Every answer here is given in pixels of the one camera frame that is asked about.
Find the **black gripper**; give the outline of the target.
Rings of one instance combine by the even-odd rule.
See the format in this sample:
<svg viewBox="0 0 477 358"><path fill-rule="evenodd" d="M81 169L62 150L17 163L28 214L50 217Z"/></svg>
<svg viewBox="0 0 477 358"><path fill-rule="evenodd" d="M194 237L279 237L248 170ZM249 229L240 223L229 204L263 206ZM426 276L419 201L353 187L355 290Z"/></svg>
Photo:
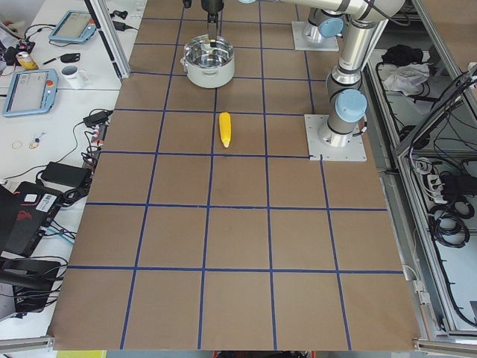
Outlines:
<svg viewBox="0 0 477 358"><path fill-rule="evenodd" d="M201 0L201 7L208 13L207 16L207 30L209 44L211 47L217 46L218 33L218 13L224 8L223 0Z"/></svg>

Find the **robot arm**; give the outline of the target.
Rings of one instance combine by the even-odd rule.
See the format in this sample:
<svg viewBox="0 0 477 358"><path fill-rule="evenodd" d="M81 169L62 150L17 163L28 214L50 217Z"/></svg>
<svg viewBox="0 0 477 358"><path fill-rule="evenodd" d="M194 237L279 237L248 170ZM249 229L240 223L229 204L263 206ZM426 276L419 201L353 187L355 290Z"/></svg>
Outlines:
<svg viewBox="0 0 477 358"><path fill-rule="evenodd" d="M224 8L224 2L202 0L200 5L207 13L207 33L210 45L216 47L218 18ZM320 43L323 39L336 37L344 27L342 15L343 12L339 10L312 7L309 12L308 24L303 30L303 39L309 43Z"/></svg>
<svg viewBox="0 0 477 358"><path fill-rule="evenodd" d="M367 99L358 90L361 68L367 53L374 49L372 39L376 26L391 19L403 6L403 1L293 1L321 11L320 19L348 15L349 28L339 61L326 80L332 113L320 126L320 140L335 148L343 148L353 137L353 130L367 108Z"/></svg>

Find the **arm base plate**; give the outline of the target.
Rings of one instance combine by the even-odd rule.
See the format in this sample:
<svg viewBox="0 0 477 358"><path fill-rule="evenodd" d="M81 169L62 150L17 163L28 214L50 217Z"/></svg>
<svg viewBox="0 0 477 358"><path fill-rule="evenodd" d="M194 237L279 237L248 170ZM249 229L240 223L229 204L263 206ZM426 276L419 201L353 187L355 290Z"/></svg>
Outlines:
<svg viewBox="0 0 477 358"><path fill-rule="evenodd" d="M338 52L336 37L324 37L318 26L309 22L292 22L294 49L299 51L333 51Z"/></svg>
<svg viewBox="0 0 477 358"><path fill-rule="evenodd" d="M331 162L365 162L367 155L358 125L349 134L337 134L328 126L328 115L304 116L309 159Z"/></svg>

